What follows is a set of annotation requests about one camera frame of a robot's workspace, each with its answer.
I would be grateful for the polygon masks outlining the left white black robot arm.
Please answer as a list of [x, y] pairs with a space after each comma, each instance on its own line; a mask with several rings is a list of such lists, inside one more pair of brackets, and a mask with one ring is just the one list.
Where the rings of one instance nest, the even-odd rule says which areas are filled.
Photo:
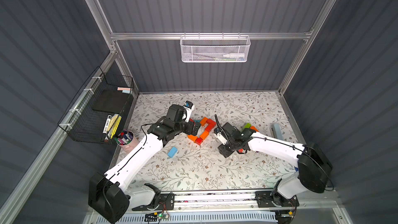
[[171, 105], [166, 116], [149, 124], [143, 139], [124, 159], [104, 174], [94, 174], [89, 181], [89, 206], [111, 224], [128, 210], [141, 206], [156, 209], [161, 200], [157, 187], [144, 184], [133, 190], [129, 185], [142, 167], [175, 136], [197, 134], [200, 124], [191, 119], [193, 110], [194, 104], [190, 101], [183, 106]]

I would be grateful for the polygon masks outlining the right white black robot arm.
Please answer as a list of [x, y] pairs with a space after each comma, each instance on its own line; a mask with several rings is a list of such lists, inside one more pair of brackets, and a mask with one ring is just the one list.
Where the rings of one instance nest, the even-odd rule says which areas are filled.
[[239, 131], [229, 123], [218, 125], [214, 134], [221, 142], [219, 153], [225, 158], [234, 152], [245, 154], [256, 151], [294, 166], [296, 171], [287, 178], [279, 179], [269, 194], [268, 198], [275, 206], [292, 204], [294, 197], [305, 191], [318, 194], [326, 191], [333, 166], [317, 144], [286, 142], [251, 128]]

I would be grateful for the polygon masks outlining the red rectangular block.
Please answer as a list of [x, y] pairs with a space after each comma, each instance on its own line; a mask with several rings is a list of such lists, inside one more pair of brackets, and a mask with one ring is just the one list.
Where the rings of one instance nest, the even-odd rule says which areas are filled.
[[216, 122], [213, 121], [212, 119], [207, 119], [206, 123], [208, 124], [208, 126], [214, 127], [216, 125]]
[[206, 127], [206, 129], [205, 129], [205, 132], [208, 132], [208, 133], [210, 133], [210, 132], [211, 132], [211, 130], [212, 130], [214, 127], [215, 127], [215, 125], [214, 125], [214, 124], [209, 124], [209, 125]]

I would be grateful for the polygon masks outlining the small red block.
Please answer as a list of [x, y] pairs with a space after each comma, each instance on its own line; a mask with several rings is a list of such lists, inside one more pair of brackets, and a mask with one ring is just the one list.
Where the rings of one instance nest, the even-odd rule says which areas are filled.
[[203, 140], [202, 140], [201, 138], [197, 138], [197, 139], [195, 140], [195, 143], [196, 143], [197, 145], [201, 145], [201, 144], [203, 143]]

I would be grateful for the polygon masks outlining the orange rectangular block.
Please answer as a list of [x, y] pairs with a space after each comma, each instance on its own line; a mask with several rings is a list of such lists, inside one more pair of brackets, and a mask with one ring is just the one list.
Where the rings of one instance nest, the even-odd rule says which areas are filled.
[[204, 117], [204, 118], [200, 121], [201, 126], [203, 127], [204, 125], [206, 125], [206, 124], [207, 124], [207, 121], [208, 121], [208, 118]]

